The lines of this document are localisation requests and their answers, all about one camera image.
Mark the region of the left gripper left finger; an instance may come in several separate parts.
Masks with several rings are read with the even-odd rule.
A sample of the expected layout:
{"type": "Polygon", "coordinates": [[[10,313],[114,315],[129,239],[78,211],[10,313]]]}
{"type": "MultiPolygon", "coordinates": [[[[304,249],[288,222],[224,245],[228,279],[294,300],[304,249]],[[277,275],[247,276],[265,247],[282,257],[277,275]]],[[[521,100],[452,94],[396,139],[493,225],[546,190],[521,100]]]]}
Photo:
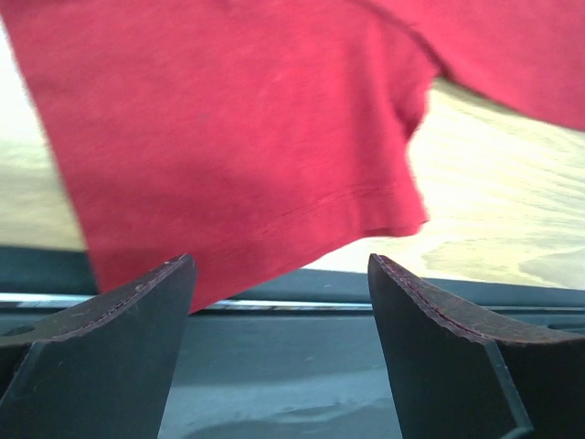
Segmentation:
{"type": "Polygon", "coordinates": [[[157,437],[196,277],[182,255],[3,333],[2,437],[157,437]]]}

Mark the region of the dark red t shirt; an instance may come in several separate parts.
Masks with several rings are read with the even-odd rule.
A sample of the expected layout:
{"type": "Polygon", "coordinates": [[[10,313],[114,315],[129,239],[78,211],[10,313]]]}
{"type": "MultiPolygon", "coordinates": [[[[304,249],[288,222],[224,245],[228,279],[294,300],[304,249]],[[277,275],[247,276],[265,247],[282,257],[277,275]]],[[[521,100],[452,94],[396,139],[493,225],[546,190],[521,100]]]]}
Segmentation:
{"type": "Polygon", "coordinates": [[[581,1],[4,1],[109,291],[192,255],[199,310],[427,221],[434,78],[584,126],[581,1]]]}

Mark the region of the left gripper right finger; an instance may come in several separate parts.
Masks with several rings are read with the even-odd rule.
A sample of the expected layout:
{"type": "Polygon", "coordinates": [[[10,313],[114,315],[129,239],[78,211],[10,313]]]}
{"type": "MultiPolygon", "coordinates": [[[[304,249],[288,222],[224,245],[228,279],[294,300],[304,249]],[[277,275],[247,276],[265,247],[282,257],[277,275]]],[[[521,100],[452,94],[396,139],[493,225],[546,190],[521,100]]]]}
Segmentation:
{"type": "Polygon", "coordinates": [[[502,316],[373,254],[368,286],[406,438],[581,438],[584,337],[502,316]]]}

